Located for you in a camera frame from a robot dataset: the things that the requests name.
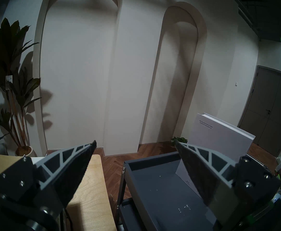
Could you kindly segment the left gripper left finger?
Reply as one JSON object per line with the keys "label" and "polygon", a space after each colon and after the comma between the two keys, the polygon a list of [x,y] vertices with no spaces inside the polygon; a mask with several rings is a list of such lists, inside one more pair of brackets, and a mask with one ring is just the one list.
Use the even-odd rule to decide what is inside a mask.
{"label": "left gripper left finger", "polygon": [[95,149],[93,141],[57,150],[36,163],[23,157],[0,173],[0,195],[28,207],[66,208]]}

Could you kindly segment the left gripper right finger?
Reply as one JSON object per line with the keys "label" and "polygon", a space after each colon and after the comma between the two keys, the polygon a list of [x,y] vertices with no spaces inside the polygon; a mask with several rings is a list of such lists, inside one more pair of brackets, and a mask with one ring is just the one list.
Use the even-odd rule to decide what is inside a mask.
{"label": "left gripper right finger", "polygon": [[226,202],[234,200],[248,207],[260,207],[281,186],[281,180],[249,155],[235,162],[215,150],[179,141],[175,141],[175,148],[207,206],[226,199]]}

